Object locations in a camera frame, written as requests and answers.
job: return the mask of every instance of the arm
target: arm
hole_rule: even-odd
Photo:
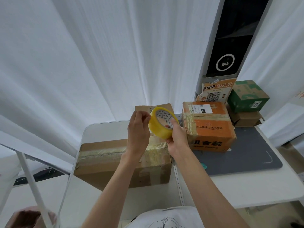
[[[184,128],[175,121],[172,124],[172,138],[167,140],[169,153],[181,171],[204,226],[249,227],[218,190],[189,148]]]
[[[150,118],[148,112],[134,111],[128,126],[126,152],[82,228],[117,228],[131,177],[149,143]]]

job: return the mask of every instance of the packing tape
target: packing tape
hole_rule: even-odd
[[[150,115],[151,119],[149,121],[149,129],[151,132],[157,137],[165,140],[170,138],[172,136],[173,129],[171,120],[176,120],[178,122],[175,115],[166,108],[159,106],[155,107]]]

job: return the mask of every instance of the table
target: table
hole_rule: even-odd
[[[81,143],[126,139],[128,124],[129,121],[92,124],[84,131]],[[234,208],[294,201],[304,196],[302,181],[264,134],[258,128],[257,130],[280,158],[283,167],[277,170],[211,177]],[[75,164],[59,211],[63,228],[80,226],[101,193],[73,175]],[[168,184],[128,190],[120,220],[133,219],[152,209],[181,205],[194,206],[194,203],[174,162]]]

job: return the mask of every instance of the tile floor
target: tile floor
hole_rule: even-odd
[[[304,158],[292,145],[285,145],[278,150],[296,173],[304,172]],[[299,201],[279,203],[262,211],[257,208],[251,208],[249,213],[246,208],[237,211],[251,228],[291,228],[291,222],[304,225],[304,207]],[[124,228],[130,221],[121,221],[118,228]]]

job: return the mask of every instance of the white shirt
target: white shirt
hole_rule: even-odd
[[[195,207],[179,206],[145,212],[125,228],[203,228]]]

